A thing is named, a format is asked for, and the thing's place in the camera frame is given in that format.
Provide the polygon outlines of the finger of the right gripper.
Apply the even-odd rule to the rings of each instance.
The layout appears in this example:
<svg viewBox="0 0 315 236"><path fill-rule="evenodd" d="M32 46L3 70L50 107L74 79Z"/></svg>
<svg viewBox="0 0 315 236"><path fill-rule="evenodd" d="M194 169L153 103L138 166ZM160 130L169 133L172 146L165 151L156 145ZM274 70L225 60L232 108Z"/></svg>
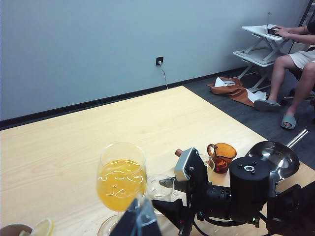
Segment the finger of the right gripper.
<svg viewBox="0 0 315 236"><path fill-rule="evenodd" d="M175 177L168 177L168 178L164 178L159 180L159 184L163 187L174 187L175 186Z"/></svg>

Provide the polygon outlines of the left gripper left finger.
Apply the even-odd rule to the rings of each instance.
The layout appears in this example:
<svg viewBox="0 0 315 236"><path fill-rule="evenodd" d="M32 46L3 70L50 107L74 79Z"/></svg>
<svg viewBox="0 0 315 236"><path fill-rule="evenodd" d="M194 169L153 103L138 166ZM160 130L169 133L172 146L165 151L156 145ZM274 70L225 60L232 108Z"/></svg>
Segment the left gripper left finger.
<svg viewBox="0 0 315 236"><path fill-rule="evenodd" d="M112 236L137 236L137 218L140 214L140 199L135 198L112 230Z"/></svg>

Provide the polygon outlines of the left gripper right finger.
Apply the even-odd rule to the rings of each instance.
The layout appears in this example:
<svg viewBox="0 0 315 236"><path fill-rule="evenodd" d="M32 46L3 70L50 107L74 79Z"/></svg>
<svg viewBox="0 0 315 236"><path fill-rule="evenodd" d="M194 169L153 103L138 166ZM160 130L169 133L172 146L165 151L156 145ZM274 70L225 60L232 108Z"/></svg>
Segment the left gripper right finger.
<svg viewBox="0 0 315 236"><path fill-rule="evenodd" d="M137 236L161 236L152 202L144 198L136 216Z"/></svg>

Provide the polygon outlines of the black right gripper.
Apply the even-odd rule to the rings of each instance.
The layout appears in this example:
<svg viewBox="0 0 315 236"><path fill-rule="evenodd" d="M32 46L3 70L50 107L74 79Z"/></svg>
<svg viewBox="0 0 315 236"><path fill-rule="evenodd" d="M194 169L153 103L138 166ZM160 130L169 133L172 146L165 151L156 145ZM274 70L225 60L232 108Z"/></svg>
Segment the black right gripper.
<svg viewBox="0 0 315 236"><path fill-rule="evenodd" d="M252 224L259 227L260 211L268 200L270 169L257 158L241 157L229 167L230 186L214 185L208 180L207 168L199 156L179 158L179 183L184 184L187 205L182 199L174 202L152 200L175 227L187 219L224 220L227 226Z"/></svg>

